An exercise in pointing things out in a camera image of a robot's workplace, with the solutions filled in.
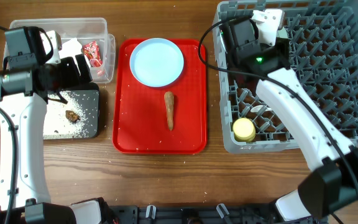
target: plastic container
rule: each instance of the plastic container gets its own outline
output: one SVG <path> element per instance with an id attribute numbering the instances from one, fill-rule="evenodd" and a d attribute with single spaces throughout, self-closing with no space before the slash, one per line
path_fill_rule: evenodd
<path id="1" fill-rule="evenodd" d="M 290 39 L 290 62 L 303 88 L 343 134 L 358 146 L 358 0 L 253 0 L 218 4 L 214 22 L 250 15 L 254 9 L 281 8 Z M 226 68 L 218 28 L 213 30 L 218 66 Z M 231 153 L 281 151 L 298 144 L 273 111 L 251 113 L 265 105 L 247 89 L 238 88 L 226 72 L 219 72 L 224 147 Z M 256 127 L 253 142 L 238 142 L 232 124 L 249 118 Z"/>
<path id="2" fill-rule="evenodd" d="M 183 71 L 168 86 L 154 88 L 137 81 L 129 65 L 131 53 L 144 40 L 128 39 L 119 49 L 112 143 L 128 154 L 198 153 L 207 141 L 206 67 L 198 59 L 199 42 L 170 40 L 183 54 Z M 201 54 L 206 58 L 203 46 Z M 167 91 L 175 96 L 172 131 L 165 109 Z"/>
<path id="3" fill-rule="evenodd" d="M 107 22 L 103 18 L 68 18 L 68 19 L 23 19 L 15 20 L 9 28 L 21 26 L 37 26 L 46 32 L 54 30 L 62 38 L 62 43 L 77 38 L 82 45 L 97 41 L 102 59 L 102 66 L 91 67 L 93 81 L 109 83 L 112 80 L 116 61 L 116 42 L 114 36 L 108 33 Z M 5 46 L 4 57 L 9 52 Z"/>

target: red tray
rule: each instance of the red tray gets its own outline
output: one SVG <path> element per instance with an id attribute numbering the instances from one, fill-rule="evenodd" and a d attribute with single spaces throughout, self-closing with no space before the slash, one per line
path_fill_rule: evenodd
<path id="1" fill-rule="evenodd" d="M 139 83 L 129 68 L 134 48 L 145 39 L 128 39 L 119 49 L 112 143 L 123 153 L 194 154 L 207 141 L 206 67 L 198 58 L 198 41 L 173 39 L 185 58 L 179 78 L 169 86 Z M 201 54 L 206 58 L 205 47 Z M 164 93 L 175 95 L 173 130 L 167 126 Z"/>

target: wood grain surface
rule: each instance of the wood grain surface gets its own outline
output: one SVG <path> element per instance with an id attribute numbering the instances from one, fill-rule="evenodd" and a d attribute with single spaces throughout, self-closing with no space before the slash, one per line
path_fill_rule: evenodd
<path id="1" fill-rule="evenodd" d="M 117 46 L 129 38 L 199 39 L 212 24 L 218 2 L 0 0 L 0 25 L 9 27 L 15 19 L 103 17 Z M 0 31 L 0 69 L 4 41 Z M 213 63 L 211 35 L 204 44 Z M 110 138 L 116 82 L 101 85 L 106 86 L 101 100 L 107 104 L 101 103 L 100 135 L 44 142 L 52 203 L 69 205 L 102 196 L 109 205 L 241 205 L 270 202 L 296 189 L 310 173 L 299 149 L 233 155 L 223 148 L 216 74 L 208 70 L 208 144 L 194 156 L 117 152 Z M 345 223 L 358 223 L 357 203 L 337 214 Z"/>

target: food wrapper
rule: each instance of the food wrapper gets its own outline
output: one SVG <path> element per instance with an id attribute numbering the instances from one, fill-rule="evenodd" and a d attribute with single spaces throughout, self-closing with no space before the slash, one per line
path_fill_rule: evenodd
<path id="1" fill-rule="evenodd" d="M 96 41 L 92 41 L 83 46 L 84 54 L 89 59 L 89 63 L 92 67 L 102 66 L 102 60 L 100 59 L 99 45 Z"/>

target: carrot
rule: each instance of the carrot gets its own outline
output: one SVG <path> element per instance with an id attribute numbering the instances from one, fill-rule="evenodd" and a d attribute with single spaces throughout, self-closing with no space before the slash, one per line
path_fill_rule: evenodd
<path id="1" fill-rule="evenodd" d="M 167 109 L 167 123 L 170 131 L 173 129 L 173 101 L 174 95 L 172 92 L 168 91 L 164 94 L 165 100 L 165 109 Z"/>

